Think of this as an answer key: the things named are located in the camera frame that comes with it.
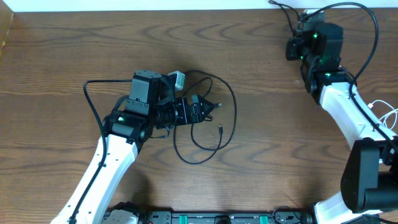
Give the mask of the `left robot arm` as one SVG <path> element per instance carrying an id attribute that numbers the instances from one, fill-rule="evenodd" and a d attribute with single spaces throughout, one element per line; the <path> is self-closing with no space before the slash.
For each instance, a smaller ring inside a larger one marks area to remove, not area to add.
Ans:
<path id="1" fill-rule="evenodd" d="M 137 70 L 128 81 L 131 91 L 109 115 L 97 120 L 101 137 L 95 154 L 68 203 L 53 223 L 101 223 L 103 215 L 129 166 L 154 129 L 201 123 L 217 108 L 200 95 L 176 97 L 185 75 L 162 75 Z"/>

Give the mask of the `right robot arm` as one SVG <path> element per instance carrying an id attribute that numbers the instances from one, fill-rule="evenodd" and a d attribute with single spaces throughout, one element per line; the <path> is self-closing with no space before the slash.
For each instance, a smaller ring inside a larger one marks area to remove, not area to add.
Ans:
<path id="1" fill-rule="evenodd" d="M 287 60 L 302 61 L 306 90 L 351 148 L 340 191 L 314 206 L 317 223 L 347 223 L 397 209 L 397 134 L 378 121 L 340 67 L 342 45 L 342 27 L 301 22 L 286 46 Z"/>

